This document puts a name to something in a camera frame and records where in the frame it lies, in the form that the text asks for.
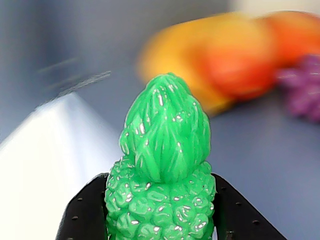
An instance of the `black holder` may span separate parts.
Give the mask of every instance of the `black holder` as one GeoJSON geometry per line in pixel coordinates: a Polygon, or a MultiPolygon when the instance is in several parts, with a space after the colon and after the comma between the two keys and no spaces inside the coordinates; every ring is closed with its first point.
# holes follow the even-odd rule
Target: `black holder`
{"type": "MultiPolygon", "coordinates": [[[[218,240],[287,240],[231,184],[216,180],[213,222],[218,240]]],[[[56,240],[106,240],[104,203],[108,173],[95,177],[67,205],[56,240]]]]}

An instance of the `glossy green plastic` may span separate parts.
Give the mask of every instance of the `glossy green plastic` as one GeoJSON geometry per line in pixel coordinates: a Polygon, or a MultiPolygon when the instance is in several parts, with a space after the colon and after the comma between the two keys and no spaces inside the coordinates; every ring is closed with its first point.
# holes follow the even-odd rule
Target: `glossy green plastic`
{"type": "Polygon", "coordinates": [[[129,109],[105,198],[111,240],[208,240],[216,181],[207,115],[172,73],[152,79],[129,109]]]}

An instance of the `blurred fruit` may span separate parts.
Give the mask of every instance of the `blurred fruit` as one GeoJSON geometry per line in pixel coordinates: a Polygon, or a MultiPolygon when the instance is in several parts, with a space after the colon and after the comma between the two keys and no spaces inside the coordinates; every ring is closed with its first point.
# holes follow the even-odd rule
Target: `blurred fruit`
{"type": "Polygon", "coordinates": [[[144,46],[138,58],[138,74],[147,83],[156,75],[172,72],[185,80],[207,114],[227,110],[235,100],[204,79],[199,69],[199,48],[220,36],[215,27],[221,22],[243,18],[240,13],[223,13],[160,31],[144,46]]]}
{"type": "Polygon", "coordinates": [[[286,107],[295,117],[320,122],[320,57],[307,55],[296,68],[281,69],[279,83],[286,90],[286,107]]]}
{"type": "Polygon", "coordinates": [[[249,17],[226,18],[212,27],[202,46],[205,78],[237,100],[251,100],[275,83],[276,48],[265,23],[249,17]]]}
{"type": "Polygon", "coordinates": [[[259,17],[275,37],[279,66],[287,67],[307,54],[320,54],[320,19],[307,12],[278,11],[259,17]]]}

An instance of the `green pineapple figurine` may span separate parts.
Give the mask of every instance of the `green pineapple figurine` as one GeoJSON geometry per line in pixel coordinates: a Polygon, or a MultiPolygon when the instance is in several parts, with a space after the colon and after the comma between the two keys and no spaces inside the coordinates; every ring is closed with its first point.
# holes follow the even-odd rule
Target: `green pineapple figurine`
{"type": "Polygon", "coordinates": [[[129,109],[110,171],[110,240],[209,240],[216,181],[207,115],[172,73],[152,79],[129,109]]]}

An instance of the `gray wall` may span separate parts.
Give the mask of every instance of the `gray wall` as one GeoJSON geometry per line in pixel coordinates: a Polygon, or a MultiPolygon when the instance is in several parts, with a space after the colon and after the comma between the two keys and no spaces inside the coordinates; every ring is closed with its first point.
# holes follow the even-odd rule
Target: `gray wall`
{"type": "Polygon", "coordinates": [[[226,10],[225,0],[0,0],[0,142],[59,91],[132,64],[156,31],[226,10]]]}

